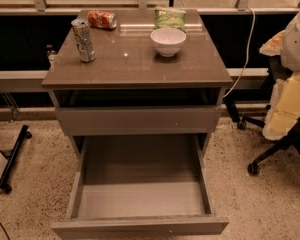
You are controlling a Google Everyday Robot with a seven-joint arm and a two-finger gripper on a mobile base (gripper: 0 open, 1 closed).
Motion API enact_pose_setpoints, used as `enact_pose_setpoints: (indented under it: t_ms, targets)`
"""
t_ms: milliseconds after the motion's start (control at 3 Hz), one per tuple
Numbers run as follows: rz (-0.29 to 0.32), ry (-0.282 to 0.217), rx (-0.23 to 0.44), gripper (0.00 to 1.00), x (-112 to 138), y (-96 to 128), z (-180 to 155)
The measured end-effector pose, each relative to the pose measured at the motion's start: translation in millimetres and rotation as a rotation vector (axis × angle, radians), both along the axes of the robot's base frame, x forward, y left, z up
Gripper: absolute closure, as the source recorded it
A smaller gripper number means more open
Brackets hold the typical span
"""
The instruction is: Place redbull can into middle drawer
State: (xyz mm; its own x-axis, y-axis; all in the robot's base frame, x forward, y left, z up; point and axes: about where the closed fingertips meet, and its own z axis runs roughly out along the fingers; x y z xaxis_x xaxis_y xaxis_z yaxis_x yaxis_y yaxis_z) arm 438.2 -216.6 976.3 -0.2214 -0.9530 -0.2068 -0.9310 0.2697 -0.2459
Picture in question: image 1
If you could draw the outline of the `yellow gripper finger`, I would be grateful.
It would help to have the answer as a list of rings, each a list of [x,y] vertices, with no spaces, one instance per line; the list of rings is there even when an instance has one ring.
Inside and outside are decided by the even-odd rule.
[[[277,56],[281,53],[282,39],[285,31],[282,30],[271,37],[266,43],[264,43],[259,52],[266,56]]]
[[[262,134],[268,140],[279,140],[288,134],[299,118],[300,73],[293,73],[287,80],[276,81]]]

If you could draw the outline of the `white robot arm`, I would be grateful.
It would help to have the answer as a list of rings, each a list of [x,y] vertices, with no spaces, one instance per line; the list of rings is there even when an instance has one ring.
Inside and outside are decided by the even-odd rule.
[[[292,71],[287,80],[276,81],[262,130],[266,139],[279,140],[300,118],[300,11],[283,31],[263,44],[259,52],[279,55],[282,66]]]

